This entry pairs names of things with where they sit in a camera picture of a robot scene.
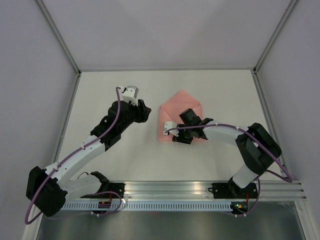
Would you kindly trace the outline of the pink cloth napkin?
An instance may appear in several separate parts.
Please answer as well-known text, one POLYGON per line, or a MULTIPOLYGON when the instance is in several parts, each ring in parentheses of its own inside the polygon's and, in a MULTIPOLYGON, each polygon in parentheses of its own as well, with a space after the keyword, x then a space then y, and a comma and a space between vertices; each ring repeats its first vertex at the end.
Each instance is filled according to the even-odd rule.
POLYGON ((158 126, 157 126, 157 140, 158 142, 171 142, 171 135, 164 135, 165 122, 175 122, 182 124, 183 121, 179 115, 187 110, 192 109, 197 116, 203 118, 203 111, 201 103, 193 98, 184 90, 178 91, 169 100, 163 103, 158 109, 158 126))

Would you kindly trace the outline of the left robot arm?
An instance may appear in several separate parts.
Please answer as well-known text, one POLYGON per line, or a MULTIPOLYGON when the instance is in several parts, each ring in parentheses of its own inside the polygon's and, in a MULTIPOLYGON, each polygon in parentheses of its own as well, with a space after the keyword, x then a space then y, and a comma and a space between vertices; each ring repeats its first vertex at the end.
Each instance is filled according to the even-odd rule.
POLYGON ((109 180, 94 171, 83 180, 71 178, 87 163, 109 150, 122 133, 133 123, 145 123, 151 113, 142 99, 117 100, 112 103, 99 124, 91 130, 81 147, 62 160, 45 168, 34 167, 28 175, 26 197, 46 217, 58 213, 68 201, 96 195, 104 198, 109 193, 109 180))

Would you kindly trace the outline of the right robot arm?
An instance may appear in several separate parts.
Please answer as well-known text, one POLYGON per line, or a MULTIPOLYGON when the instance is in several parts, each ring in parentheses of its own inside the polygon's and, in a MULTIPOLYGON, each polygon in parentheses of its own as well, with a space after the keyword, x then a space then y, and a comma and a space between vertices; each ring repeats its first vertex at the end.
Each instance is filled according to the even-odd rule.
POLYGON ((163 134, 171 134, 173 142, 190 145, 194 139, 203 139, 238 148, 243 165, 228 181, 228 192, 235 198, 248 192, 252 181, 263 175, 282 155, 280 146, 259 123, 247 127, 219 123, 212 118, 201 119, 191 108, 179 117, 182 124, 167 121, 163 127, 163 134))

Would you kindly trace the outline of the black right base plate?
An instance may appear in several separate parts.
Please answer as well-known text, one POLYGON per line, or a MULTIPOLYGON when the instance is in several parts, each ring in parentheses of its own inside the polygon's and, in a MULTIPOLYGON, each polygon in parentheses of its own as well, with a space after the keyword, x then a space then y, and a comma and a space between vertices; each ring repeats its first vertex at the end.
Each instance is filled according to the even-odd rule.
POLYGON ((227 182, 214 182, 211 184, 211 192, 215 199, 256 199, 258 197, 257 185, 251 182, 245 188, 239 188, 235 184, 227 182))

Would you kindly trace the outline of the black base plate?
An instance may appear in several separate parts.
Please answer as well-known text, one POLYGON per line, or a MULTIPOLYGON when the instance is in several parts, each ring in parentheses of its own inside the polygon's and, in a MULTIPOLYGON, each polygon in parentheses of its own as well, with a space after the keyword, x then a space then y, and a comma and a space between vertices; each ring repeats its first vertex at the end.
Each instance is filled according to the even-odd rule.
POLYGON ((258 197, 257 185, 251 182, 245 188, 239 188, 235 184, 227 182, 214 182, 211 184, 211 192, 215 199, 256 199, 258 197))
MULTIPOLYGON (((111 182, 108 184, 108 187, 106 189, 107 192, 115 192, 118 195, 120 195, 121 198, 124 197, 125 193, 125 183, 123 182, 111 182)), ((109 198, 115 198, 118 199, 119 197, 114 195, 113 193, 105 193, 104 198, 109 199, 109 198)))

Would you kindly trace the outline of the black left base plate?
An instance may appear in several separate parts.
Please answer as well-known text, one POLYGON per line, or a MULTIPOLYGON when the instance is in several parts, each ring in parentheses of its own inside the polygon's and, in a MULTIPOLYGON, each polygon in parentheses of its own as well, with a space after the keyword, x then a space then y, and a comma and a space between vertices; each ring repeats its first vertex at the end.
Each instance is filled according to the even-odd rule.
MULTIPOLYGON (((125 193, 125 183, 123 182, 111 182, 108 184, 108 187, 106 189, 107 192, 115 192, 118 195, 120 195, 121 198, 124 197, 125 193)), ((105 193, 104 198, 109 199, 109 198, 115 198, 118 199, 119 197, 114 195, 113 193, 105 193)))

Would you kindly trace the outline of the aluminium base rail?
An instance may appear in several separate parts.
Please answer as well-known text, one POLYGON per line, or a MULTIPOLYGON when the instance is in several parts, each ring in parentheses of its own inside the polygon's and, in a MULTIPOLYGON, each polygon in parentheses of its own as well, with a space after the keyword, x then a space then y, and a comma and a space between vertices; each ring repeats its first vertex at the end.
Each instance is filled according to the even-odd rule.
MULTIPOLYGON (((123 181, 124 198, 133 201, 209 201, 214 195, 208 191, 227 181, 123 181)), ((261 201, 305 201, 306 193, 300 182, 280 180, 260 182, 261 201)))

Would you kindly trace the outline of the right aluminium frame post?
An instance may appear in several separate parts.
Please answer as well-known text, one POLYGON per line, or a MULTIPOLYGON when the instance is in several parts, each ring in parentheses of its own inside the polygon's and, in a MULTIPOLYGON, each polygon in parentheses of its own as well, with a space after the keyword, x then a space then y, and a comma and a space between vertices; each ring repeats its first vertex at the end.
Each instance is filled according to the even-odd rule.
POLYGON ((287 21, 289 20, 291 14, 293 13, 294 9, 296 8, 299 0, 290 0, 287 7, 284 10, 279 22, 277 23, 274 31, 272 32, 271 37, 269 38, 266 46, 264 47, 260 57, 258 58, 255 66, 252 68, 251 73, 256 75, 259 69, 262 67, 267 55, 269 54, 270 50, 272 49, 273 45, 275 44, 278 36, 282 32, 283 28, 285 27, 287 21))

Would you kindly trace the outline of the aluminium frame post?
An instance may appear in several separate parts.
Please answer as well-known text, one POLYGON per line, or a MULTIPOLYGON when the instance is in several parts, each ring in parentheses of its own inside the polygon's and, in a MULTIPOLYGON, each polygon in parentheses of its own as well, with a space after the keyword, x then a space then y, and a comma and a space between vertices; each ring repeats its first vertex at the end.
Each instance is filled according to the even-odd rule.
POLYGON ((46 24, 48 25, 49 29, 51 30, 54 38, 56 39, 59 47, 61 48, 63 54, 65 55, 68 63, 72 67, 73 71, 77 76, 81 75, 81 70, 79 69, 75 59, 72 56, 72 53, 70 52, 63 36, 61 35, 51 13, 49 12, 45 2, 43 0, 34 0, 34 3, 36 4, 37 8, 39 9, 40 13, 44 17, 44 20, 46 21, 46 24))
POLYGON ((272 32, 271 37, 269 38, 266 46, 264 47, 260 57, 258 58, 255 66, 252 68, 251 73, 256 75, 259 69, 262 67, 267 55, 269 54, 270 50, 272 49, 273 45, 275 44, 278 36, 282 32, 283 28, 285 27, 287 21, 289 20, 291 14, 293 13, 294 9, 296 8, 299 0, 290 0, 287 7, 284 10, 279 22, 277 23, 274 31, 272 32))

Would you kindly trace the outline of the left aluminium frame post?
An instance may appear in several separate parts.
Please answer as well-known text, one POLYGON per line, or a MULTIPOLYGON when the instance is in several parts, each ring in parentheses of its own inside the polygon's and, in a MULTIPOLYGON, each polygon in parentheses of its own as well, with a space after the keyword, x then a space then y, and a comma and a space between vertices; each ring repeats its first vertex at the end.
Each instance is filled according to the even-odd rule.
POLYGON ((37 8, 39 9, 40 13, 44 17, 44 20, 46 21, 46 24, 48 25, 49 29, 51 30, 54 38, 56 39, 59 47, 61 48, 63 54, 65 55, 68 63, 72 67, 73 71, 77 76, 81 75, 81 70, 79 69, 75 59, 72 56, 72 53, 70 52, 63 36, 61 35, 51 13, 49 12, 45 2, 43 0, 34 0, 34 3, 36 4, 37 8))

